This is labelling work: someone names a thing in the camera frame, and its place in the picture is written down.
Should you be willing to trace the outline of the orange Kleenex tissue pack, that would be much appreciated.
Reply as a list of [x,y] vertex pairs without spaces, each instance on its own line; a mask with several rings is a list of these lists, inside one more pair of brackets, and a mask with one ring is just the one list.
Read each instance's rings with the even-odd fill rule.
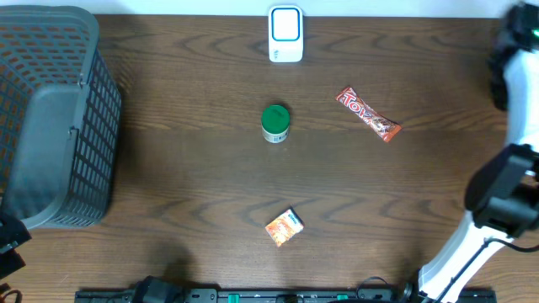
[[275,217],[264,229],[277,247],[290,241],[296,234],[303,231],[305,225],[299,215],[289,208]]

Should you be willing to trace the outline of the green lid jar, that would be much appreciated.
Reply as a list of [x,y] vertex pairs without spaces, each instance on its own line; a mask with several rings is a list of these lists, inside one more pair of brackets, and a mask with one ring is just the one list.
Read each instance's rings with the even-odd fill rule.
[[284,106],[270,105],[261,116],[263,137],[269,143],[281,143],[290,133],[290,123],[290,113]]

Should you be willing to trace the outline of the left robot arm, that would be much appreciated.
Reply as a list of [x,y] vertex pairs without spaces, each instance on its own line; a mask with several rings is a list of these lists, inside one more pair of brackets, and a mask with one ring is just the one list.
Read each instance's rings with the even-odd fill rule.
[[31,235],[22,221],[1,213],[1,279],[7,278],[26,265],[16,249],[30,239]]

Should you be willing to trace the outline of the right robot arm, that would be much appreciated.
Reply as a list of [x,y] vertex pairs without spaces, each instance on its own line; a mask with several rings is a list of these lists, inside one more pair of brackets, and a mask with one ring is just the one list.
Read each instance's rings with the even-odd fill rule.
[[456,302],[501,248],[538,227],[538,7],[522,1],[500,21],[489,60],[494,104],[508,115],[505,146],[467,186],[465,212],[440,252],[408,284],[404,302]]

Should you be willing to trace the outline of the red Top snack packet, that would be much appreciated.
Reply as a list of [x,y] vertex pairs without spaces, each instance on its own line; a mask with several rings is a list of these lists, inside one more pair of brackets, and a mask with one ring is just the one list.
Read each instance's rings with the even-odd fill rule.
[[343,89],[335,100],[357,115],[385,142],[389,142],[402,129],[398,123],[378,114],[352,87]]

